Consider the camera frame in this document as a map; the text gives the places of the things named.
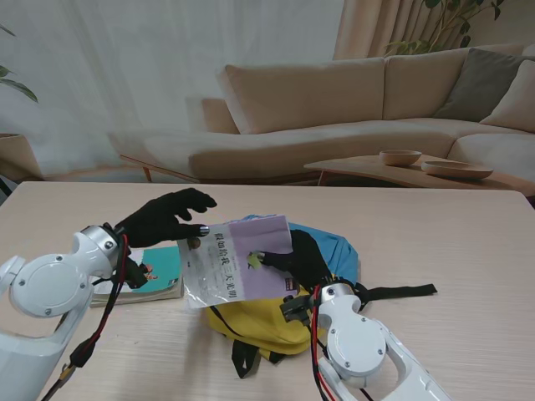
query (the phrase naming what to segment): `red cable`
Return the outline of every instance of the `red cable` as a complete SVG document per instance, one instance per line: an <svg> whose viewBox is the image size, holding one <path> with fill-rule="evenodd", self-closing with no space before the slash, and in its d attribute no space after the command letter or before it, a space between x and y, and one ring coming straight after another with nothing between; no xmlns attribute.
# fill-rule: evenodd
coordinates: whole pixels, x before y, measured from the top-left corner
<svg viewBox="0 0 535 401"><path fill-rule="evenodd" d="M319 292L319 286L317 286L314 289L314 293L313 293L314 305L316 303L315 301L318 299L318 292ZM316 366L318 366L318 331L316 330L316 327L318 326L316 324L317 320L318 320L318 307L314 306L313 307L313 313L312 313L312 339L313 339L312 344L313 344L314 364ZM327 395L329 396L329 398L332 401L335 401L336 398L334 398L334 396L331 394L330 389L327 386L327 384L325 383L324 377L321 375L319 370L318 370L318 379L319 379L320 383L322 384L322 386L324 386L324 390L327 393Z"/></svg>
<svg viewBox="0 0 535 401"><path fill-rule="evenodd" d="M124 249L123 249L122 264L120 266L120 277L119 277L119 287L118 287L119 291L117 291L117 292L120 292L120 290L123 287L123 284L125 283L125 279L126 279L125 263L126 263L126 253L128 251L128 237L126 236L126 234L123 234L123 241L124 241L125 244L124 244ZM100 334L104 330L104 326L106 325L106 322L108 321L108 316L109 316L109 314L104 315L102 317L102 319L100 320L99 327L97 328L96 332L93 333L93 336L91 336L91 339L88 341L88 343L84 347L84 351L82 351L82 353L84 353L92 344L94 344L97 341L97 339L99 338Z"/></svg>

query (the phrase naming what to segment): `table surface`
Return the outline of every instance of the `table surface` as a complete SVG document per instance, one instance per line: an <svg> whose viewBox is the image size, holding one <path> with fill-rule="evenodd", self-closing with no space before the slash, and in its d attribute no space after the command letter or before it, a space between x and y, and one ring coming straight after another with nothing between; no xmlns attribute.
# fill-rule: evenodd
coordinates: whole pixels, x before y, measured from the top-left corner
<svg viewBox="0 0 535 401"><path fill-rule="evenodd" d="M451 161L422 155L413 165L384 165L378 155L318 161L305 165L307 169L330 173L357 175L392 182L409 188L439 188L457 190L517 190L526 197L535 196L535 183L494 171L484 180L455 180L427 175L421 170L424 161Z"/></svg>
<svg viewBox="0 0 535 401"><path fill-rule="evenodd" d="M389 327L455 400L533 398L535 212L517 192L198 187L219 206L195 222L285 214L345 236L359 253L367 287L433 282L438 289L433 297L376 301L364 314ZM69 251L75 231L114 224L148 200L183 188L22 184L0 207L0 261ZM89 310L62 363L94 331L101 313ZM0 328L39 335L56 322L24 317L7 297L0 300ZM230 354L230 341L184 300L121 305L92 359L54 400L319 399L309 353L278 366L262 360L257 374L244 380L237 378ZM390 365L383 376L371 391L375 399L395 382Z"/></svg>

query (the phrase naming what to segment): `wooden bowl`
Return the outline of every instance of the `wooden bowl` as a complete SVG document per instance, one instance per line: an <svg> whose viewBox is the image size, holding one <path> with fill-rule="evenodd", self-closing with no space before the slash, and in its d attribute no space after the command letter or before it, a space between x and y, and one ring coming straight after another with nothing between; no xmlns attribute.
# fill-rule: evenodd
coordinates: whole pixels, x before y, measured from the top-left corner
<svg viewBox="0 0 535 401"><path fill-rule="evenodd" d="M384 165L412 165L421 156L416 150L384 150L379 153L379 160Z"/></svg>
<svg viewBox="0 0 535 401"><path fill-rule="evenodd" d="M429 175L465 180L481 180L487 178L494 171L482 165L470 165L460 161L424 161L421 164L421 169Z"/></svg>

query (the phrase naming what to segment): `black glove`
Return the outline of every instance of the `black glove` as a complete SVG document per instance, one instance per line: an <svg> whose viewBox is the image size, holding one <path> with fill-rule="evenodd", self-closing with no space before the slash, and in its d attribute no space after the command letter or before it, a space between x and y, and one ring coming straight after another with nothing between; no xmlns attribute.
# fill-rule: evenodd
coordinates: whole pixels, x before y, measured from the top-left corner
<svg viewBox="0 0 535 401"><path fill-rule="evenodd" d="M203 225L181 224L191 220L192 209L204 213L217 203L207 194L188 188L171 192L148 201L136 213L126 217L116 228L122 227L128 236L129 245L133 248L153 246L162 241L176 241L201 236Z"/></svg>
<svg viewBox="0 0 535 401"><path fill-rule="evenodd" d="M316 240L301 230L292 230L291 234L293 252L286 255L263 252L262 264L290 272L308 292L318 284L330 282L331 273Z"/></svg>

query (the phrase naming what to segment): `purple booklet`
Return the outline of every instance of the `purple booklet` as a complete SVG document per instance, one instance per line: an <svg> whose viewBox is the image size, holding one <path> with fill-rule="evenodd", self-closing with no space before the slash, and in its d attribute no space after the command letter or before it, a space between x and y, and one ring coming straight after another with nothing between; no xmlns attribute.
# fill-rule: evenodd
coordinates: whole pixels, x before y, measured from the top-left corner
<svg viewBox="0 0 535 401"><path fill-rule="evenodd" d="M296 295L287 272L262 265L254 252L290 253L285 216L260 217L210 226L201 239L178 241L185 294L192 307Z"/></svg>

